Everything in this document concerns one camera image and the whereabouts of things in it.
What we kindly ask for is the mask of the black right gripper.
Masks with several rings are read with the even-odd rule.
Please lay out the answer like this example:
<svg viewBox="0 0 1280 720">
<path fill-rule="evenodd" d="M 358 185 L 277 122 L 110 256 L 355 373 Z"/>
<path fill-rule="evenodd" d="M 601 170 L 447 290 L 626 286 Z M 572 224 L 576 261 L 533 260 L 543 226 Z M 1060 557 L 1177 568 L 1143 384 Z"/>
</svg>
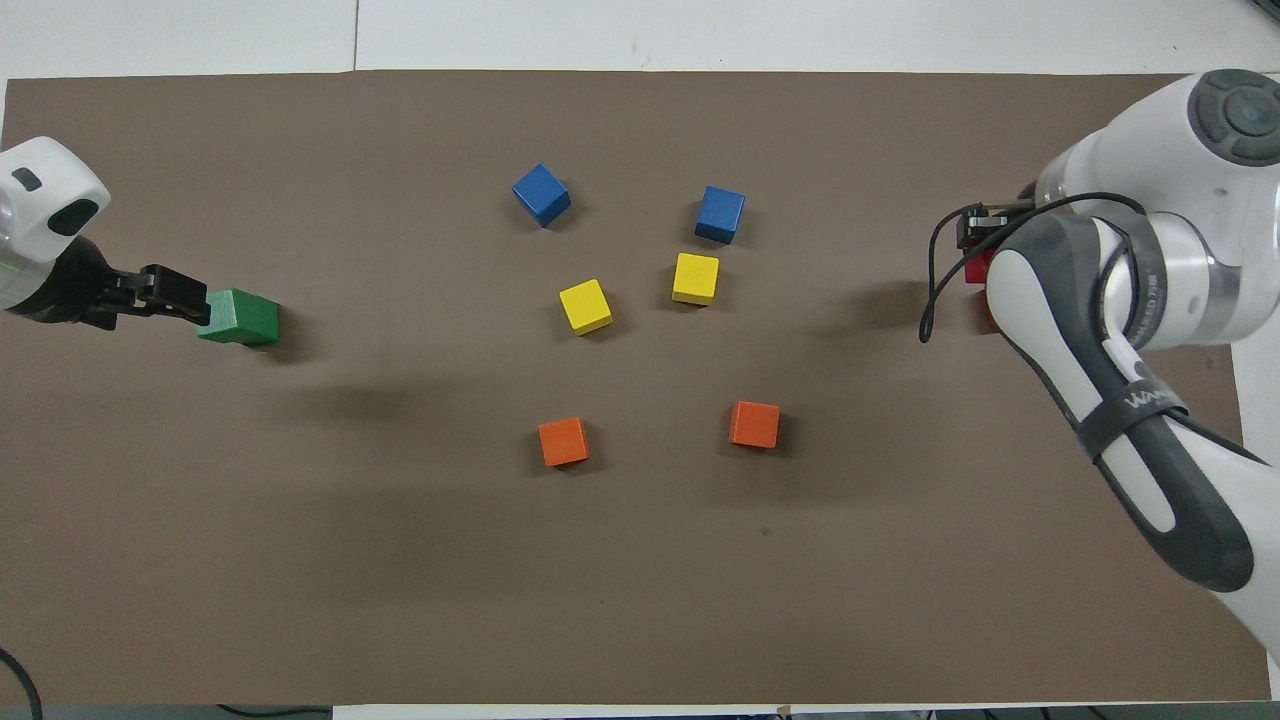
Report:
<svg viewBox="0 0 1280 720">
<path fill-rule="evenodd" d="M 959 252 L 970 252 L 992 234 L 998 238 L 991 247 L 998 247 L 1004 241 L 1000 233 L 1009 222 L 1010 210 L 1004 205 L 974 202 L 961 208 L 955 223 L 955 247 Z"/>
</svg>

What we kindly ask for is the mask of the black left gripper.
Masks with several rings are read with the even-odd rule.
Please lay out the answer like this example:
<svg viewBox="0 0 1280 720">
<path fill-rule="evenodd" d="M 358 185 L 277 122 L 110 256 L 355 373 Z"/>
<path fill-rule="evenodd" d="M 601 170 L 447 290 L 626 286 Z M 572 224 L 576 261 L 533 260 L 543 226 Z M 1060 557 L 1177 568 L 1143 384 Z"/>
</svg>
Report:
<svg viewBox="0 0 1280 720">
<path fill-rule="evenodd" d="M 8 311 L 37 323 L 114 331 L 120 313 L 141 314 L 134 306 L 141 287 L 142 300 L 154 301 L 154 315 L 210 324 L 212 307 L 204 282 L 159 264 L 136 273 L 118 270 L 88 238 L 72 240 L 45 282 Z"/>
</svg>

